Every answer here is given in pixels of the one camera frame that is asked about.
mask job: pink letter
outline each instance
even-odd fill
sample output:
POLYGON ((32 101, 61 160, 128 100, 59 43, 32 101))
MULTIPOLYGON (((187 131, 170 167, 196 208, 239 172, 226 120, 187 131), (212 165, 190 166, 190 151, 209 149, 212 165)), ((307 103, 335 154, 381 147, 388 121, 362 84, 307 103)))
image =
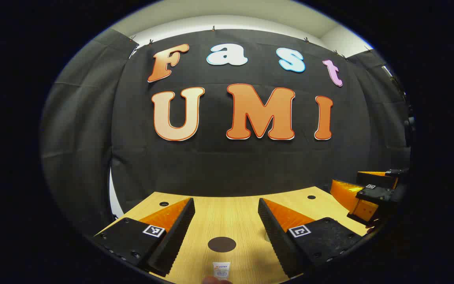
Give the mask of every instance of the pink letter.
POLYGON ((332 82, 338 87, 342 86, 342 81, 337 77, 337 72, 339 72, 339 69, 334 66, 334 63, 330 60, 324 60, 322 61, 323 65, 327 66, 328 69, 328 74, 330 75, 330 79, 332 79, 332 82))

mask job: finger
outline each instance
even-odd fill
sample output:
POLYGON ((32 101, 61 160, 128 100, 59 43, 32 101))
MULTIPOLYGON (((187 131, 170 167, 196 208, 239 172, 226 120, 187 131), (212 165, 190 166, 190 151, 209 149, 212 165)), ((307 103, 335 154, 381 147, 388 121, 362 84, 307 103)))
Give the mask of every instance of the finger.
POLYGON ((201 284, 220 284, 220 281, 218 281, 218 279, 216 279, 213 276, 206 276, 206 277, 204 277, 204 279, 202 279, 201 284))

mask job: letter m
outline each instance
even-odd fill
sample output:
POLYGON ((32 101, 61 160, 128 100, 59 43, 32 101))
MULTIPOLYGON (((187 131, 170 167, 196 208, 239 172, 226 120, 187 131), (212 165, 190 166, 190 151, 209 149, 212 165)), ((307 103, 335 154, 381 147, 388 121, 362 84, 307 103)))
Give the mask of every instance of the letter m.
POLYGON ((292 101, 295 92, 288 88, 275 88, 264 105, 259 95, 248 84, 232 84, 227 87, 234 99, 232 128, 227 137, 233 140, 248 139, 251 135, 246 128, 246 118, 250 120, 255 135, 262 138, 272 120, 272 129, 268 136, 273 140, 291 140, 295 133, 292 130, 292 101))

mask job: brown circular sticker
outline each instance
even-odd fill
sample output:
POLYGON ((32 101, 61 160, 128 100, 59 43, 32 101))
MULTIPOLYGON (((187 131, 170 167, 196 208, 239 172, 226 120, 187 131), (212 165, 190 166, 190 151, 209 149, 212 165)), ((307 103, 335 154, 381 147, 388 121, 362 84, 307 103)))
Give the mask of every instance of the brown circular sticker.
POLYGON ((234 250, 236 242, 230 237, 214 237, 208 242, 208 247, 218 253, 226 253, 234 250))

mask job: white ceiling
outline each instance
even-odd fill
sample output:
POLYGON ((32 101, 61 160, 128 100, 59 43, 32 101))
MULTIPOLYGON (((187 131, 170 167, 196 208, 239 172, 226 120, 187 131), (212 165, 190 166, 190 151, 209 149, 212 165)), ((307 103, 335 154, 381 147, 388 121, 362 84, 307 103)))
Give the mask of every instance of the white ceiling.
POLYGON ((167 22, 209 15, 236 15, 283 24, 321 38, 339 24, 292 0, 162 0, 112 26, 126 36, 167 22))

